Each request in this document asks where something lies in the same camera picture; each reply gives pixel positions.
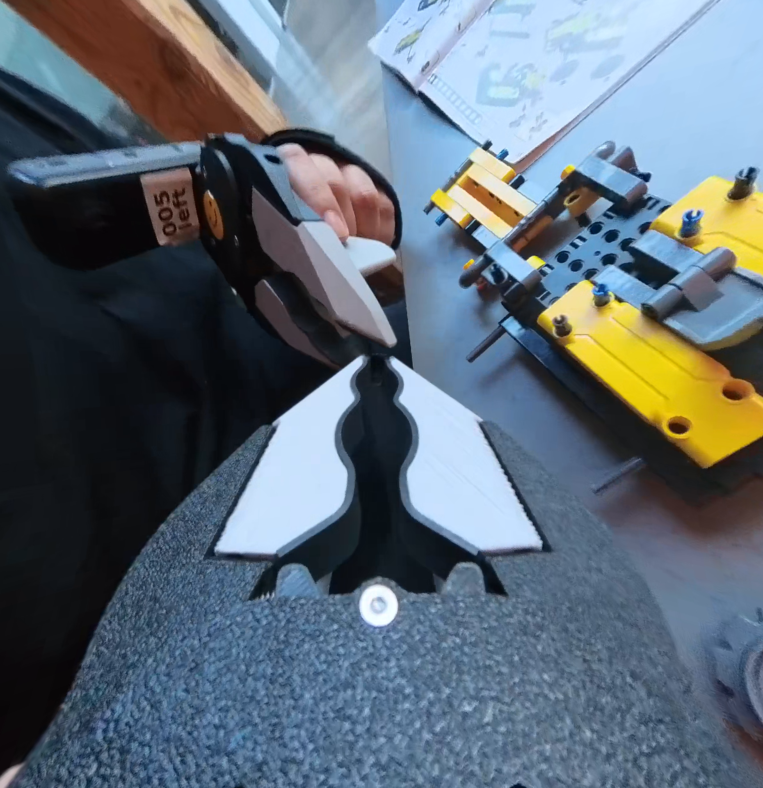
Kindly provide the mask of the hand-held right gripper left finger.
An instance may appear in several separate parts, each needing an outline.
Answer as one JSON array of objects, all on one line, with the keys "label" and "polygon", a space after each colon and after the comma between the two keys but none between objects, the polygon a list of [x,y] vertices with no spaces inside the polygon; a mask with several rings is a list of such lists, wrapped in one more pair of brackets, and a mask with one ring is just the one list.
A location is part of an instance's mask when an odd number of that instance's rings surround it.
[{"label": "hand-held right gripper left finger", "polygon": [[343,559],[361,523],[354,454],[365,436],[357,379],[363,356],[273,425],[271,436],[215,543],[215,555],[282,559],[324,543]]}]

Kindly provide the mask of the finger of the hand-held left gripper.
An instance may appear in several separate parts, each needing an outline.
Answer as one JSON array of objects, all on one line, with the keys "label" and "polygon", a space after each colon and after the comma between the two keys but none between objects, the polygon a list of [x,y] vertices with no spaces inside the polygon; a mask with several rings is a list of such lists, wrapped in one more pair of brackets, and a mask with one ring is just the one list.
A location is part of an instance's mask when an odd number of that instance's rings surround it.
[{"label": "finger of the hand-held left gripper", "polygon": [[282,343],[331,369],[347,367],[360,357],[360,339],[293,278],[259,281],[256,313]]},{"label": "finger of the hand-held left gripper", "polygon": [[258,190],[251,215],[262,251],[291,274],[346,330],[387,348],[396,335],[367,276],[397,267],[396,252],[379,241],[352,237],[346,243],[321,219],[292,224]]}]

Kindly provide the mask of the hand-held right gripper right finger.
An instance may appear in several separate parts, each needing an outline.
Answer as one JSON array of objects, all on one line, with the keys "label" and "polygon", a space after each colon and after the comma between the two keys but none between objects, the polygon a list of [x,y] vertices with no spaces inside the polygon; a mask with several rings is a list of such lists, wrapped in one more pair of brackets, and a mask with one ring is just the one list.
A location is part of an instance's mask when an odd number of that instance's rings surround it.
[{"label": "hand-held right gripper right finger", "polygon": [[411,516],[473,556],[540,552],[543,539],[482,419],[399,360],[388,367],[398,381],[394,404],[411,428],[401,481]]}]

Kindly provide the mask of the yellow black toy brick model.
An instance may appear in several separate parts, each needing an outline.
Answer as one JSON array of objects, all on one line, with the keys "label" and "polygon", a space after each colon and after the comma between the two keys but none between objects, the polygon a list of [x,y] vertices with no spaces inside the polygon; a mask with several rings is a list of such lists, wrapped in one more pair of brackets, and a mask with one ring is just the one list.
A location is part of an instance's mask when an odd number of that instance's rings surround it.
[{"label": "yellow black toy brick model", "polygon": [[607,141],[537,199],[506,156],[475,148],[424,208],[483,246],[460,285],[505,309],[466,360],[511,337],[686,501],[763,478],[759,169],[667,202]]}]

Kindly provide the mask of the grey desk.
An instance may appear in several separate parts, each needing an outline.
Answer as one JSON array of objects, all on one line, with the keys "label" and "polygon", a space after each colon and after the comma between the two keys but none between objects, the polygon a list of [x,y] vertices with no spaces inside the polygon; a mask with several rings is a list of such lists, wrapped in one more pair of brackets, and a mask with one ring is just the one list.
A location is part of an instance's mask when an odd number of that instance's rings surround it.
[{"label": "grey desk", "polygon": [[[722,718],[704,651],[715,625],[763,608],[763,479],[703,507],[644,470],[596,496],[591,488],[629,456],[610,432],[510,338],[466,362],[504,310],[459,287],[475,248],[423,209],[473,145],[396,77],[383,80],[416,371],[502,427],[613,530],[658,600],[702,707],[763,777],[763,746]],[[525,177],[548,192],[607,140],[632,148],[652,174],[650,192],[667,202],[749,165],[763,190],[763,2],[712,5]]]}]

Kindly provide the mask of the person's left hand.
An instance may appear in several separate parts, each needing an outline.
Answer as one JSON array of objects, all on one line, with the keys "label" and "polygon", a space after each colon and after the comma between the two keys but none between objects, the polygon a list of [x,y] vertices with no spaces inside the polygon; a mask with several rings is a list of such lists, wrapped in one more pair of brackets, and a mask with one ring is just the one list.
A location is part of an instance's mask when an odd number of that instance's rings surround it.
[{"label": "person's left hand", "polygon": [[396,234],[392,200],[368,173],[323,153],[308,153],[294,143],[278,147],[292,190],[336,232],[393,245]]}]

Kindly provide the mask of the wooden beam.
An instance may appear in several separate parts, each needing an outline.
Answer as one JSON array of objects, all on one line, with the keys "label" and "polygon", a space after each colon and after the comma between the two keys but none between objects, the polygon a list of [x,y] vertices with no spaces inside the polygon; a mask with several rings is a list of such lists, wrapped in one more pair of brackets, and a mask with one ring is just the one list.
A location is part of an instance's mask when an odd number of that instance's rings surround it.
[{"label": "wooden beam", "polygon": [[172,141],[288,128],[278,106],[187,2],[9,1]]}]

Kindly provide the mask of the loose black toy axle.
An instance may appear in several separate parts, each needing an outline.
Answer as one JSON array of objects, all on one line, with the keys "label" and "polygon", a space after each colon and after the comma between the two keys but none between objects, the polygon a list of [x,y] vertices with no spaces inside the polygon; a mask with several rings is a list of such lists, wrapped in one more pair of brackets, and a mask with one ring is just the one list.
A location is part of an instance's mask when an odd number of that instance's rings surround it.
[{"label": "loose black toy axle", "polygon": [[624,463],[613,469],[610,473],[606,474],[598,483],[592,486],[592,493],[594,495],[601,495],[608,489],[617,485],[624,478],[637,473],[639,470],[646,468],[646,462],[641,457],[633,457],[626,460]]}]

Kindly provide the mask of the printed instruction booklet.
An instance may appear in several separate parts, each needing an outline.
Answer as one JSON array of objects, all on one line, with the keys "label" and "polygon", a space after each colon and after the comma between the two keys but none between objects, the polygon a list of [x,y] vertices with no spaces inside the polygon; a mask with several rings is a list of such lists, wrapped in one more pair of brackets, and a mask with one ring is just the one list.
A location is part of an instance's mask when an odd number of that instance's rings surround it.
[{"label": "printed instruction booklet", "polygon": [[533,159],[713,2],[406,1],[368,41],[412,91],[512,163]]}]

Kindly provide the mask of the black toy tire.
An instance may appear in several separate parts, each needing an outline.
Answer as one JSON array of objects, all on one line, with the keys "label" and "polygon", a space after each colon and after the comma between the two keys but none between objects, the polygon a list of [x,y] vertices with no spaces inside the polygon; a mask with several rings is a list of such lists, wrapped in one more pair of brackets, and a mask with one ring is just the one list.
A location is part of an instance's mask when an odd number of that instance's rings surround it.
[{"label": "black toy tire", "polygon": [[763,607],[713,625],[705,649],[723,719],[763,743]]}]

